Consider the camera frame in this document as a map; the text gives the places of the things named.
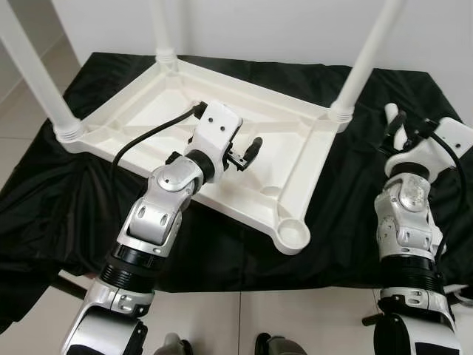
black tablecloth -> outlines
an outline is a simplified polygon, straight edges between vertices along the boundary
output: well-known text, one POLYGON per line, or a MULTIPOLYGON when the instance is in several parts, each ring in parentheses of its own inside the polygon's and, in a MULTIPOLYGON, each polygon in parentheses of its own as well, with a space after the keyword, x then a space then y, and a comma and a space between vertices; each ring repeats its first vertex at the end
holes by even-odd
MULTIPOLYGON (((191 63, 328 107, 350 70, 343 66, 256 63, 183 57, 191 63)), ((95 53, 65 93, 84 118, 153 62, 151 56, 95 53)), ((165 291, 235 291, 380 284, 375 242, 375 196, 386 180, 383 107, 397 103, 410 118, 459 119, 425 72, 375 70, 347 130, 336 136, 307 210, 310 244, 300 254, 279 253, 271 239, 218 212, 192 203, 170 256, 157 277, 165 291)), ((462 159, 473 195, 473 153, 462 159)), ((47 121, 0 194, 0 319, 19 320, 51 278, 99 272, 119 225, 108 180, 110 164, 91 154, 71 155, 47 121)), ((118 174, 122 215, 144 179, 118 174)), ((453 217, 459 183, 445 171, 432 186, 431 206, 443 228, 453 217)), ((447 283, 473 280, 472 210, 455 219, 442 271, 447 283)))

floor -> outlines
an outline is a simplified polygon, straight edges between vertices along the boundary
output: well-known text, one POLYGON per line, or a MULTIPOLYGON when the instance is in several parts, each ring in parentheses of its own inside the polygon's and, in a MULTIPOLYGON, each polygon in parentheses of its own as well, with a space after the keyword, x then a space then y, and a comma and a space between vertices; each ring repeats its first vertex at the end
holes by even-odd
MULTIPOLYGON (((67 41, 44 59, 64 91, 79 71, 67 41)), ((24 86, 0 112, 0 188, 45 119, 24 86)), ((85 277, 65 277, 87 287, 85 277)), ((168 332, 177 332, 196 355, 252 355, 258 333, 281 334, 297 341, 308 354, 374 354, 373 327, 361 318, 377 312, 378 290, 324 288, 305 291, 157 293, 143 320, 149 327, 144 354, 153 354, 168 332)), ((81 301, 49 288, 32 311, 0 336, 1 354, 58 354, 81 301)), ((473 309, 454 306, 458 334, 466 354, 473 354, 473 309)))

white wall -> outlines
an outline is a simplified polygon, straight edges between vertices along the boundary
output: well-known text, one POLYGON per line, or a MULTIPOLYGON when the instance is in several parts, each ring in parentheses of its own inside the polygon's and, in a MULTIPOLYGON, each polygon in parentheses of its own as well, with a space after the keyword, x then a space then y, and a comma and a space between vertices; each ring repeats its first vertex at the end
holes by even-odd
MULTIPOLYGON (((153 54, 148 0, 52 0, 81 63, 153 54)), ((353 64, 382 0, 167 0, 179 54, 353 64)), ((430 72, 473 125, 472 0, 409 0, 378 66, 430 72)))
MULTIPOLYGON (((39 55, 64 34, 50 0, 10 0, 13 10, 39 55)), ((21 80, 21 74, 0 42, 0 102, 21 80)))

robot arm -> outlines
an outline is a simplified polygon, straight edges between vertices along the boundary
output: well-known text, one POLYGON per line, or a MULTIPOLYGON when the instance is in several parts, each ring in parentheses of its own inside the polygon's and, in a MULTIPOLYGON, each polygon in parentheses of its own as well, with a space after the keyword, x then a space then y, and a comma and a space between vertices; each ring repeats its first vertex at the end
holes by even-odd
MULTIPOLYGON (((141 354, 147 328, 139 320, 154 298, 154 281, 169 255, 191 197, 207 182, 216 183, 238 160, 246 169, 262 139, 256 138, 241 158, 231 140, 242 119, 225 105, 211 102, 204 111, 186 155, 173 153, 148 178, 148 189, 133 205, 107 258, 75 318, 62 354, 141 354)), ((188 344, 175 334, 156 354, 187 354, 188 344)))
MULTIPOLYGON (((387 106, 387 115, 394 122, 398 112, 392 105, 387 106)), ((409 132, 399 128, 392 135, 396 149, 405 147, 409 139, 409 132)), ((451 118, 431 130, 458 157, 472 146, 473 130, 451 118)), ((378 355, 463 354, 435 264, 441 232, 428 201, 430 183, 451 165, 451 158, 428 135, 387 161, 390 179, 375 200, 383 283, 378 304, 384 312, 375 328, 378 355)))

black wire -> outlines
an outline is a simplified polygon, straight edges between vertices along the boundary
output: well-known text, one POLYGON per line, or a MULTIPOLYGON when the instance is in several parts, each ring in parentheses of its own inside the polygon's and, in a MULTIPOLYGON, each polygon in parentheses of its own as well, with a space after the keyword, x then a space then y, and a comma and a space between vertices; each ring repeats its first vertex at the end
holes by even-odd
POLYGON ((181 116, 175 118, 174 120, 170 120, 168 122, 165 122, 164 124, 161 124, 160 126, 153 128, 152 130, 143 133, 141 136, 135 138, 133 141, 127 143, 120 151, 116 154, 115 158, 112 161, 112 166, 110 167, 110 185, 112 187, 112 198, 113 198, 113 203, 115 205, 116 213, 117 213, 117 218, 120 222, 122 223, 122 217, 121 217, 121 211, 120 211, 120 206, 118 204, 118 196, 117 196, 117 186, 115 182, 115 175, 117 174, 117 169, 118 169, 118 162, 120 159, 125 155, 126 152, 128 152, 131 148, 139 144, 140 142, 144 141, 147 138, 150 138, 151 136, 163 131, 166 128, 169 128, 170 126, 173 126, 175 124, 178 124, 181 121, 184 121, 187 117, 191 116, 195 109, 198 108, 199 105, 192 107, 189 111, 183 113, 181 116))
POLYGON ((438 246, 437 252, 435 253, 435 262, 439 264, 440 258, 442 257, 442 250, 443 247, 446 245, 446 241, 449 237, 449 232, 450 229, 453 226, 453 222, 455 218, 461 213, 463 204, 466 202, 466 176, 465 172, 463 171, 463 168, 461 166, 460 159, 458 156, 455 154, 452 148, 443 141, 442 138, 440 138, 438 135, 436 135, 434 132, 431 134, 431 137, 434 141, 436 141, 442 148, 445 149, 447 153, 449 153, 450 157, 452 160, 455 162, 455 166, 457 168, 458 176, 460 177, 460 199, 458 200, 457 204, 457 210, 455 211, 455 214, 453 215, 452 219, 450 220, 449 225, 445 228, 445 231, 443 232, 442 240, 440 242, 440 245, 438 246))

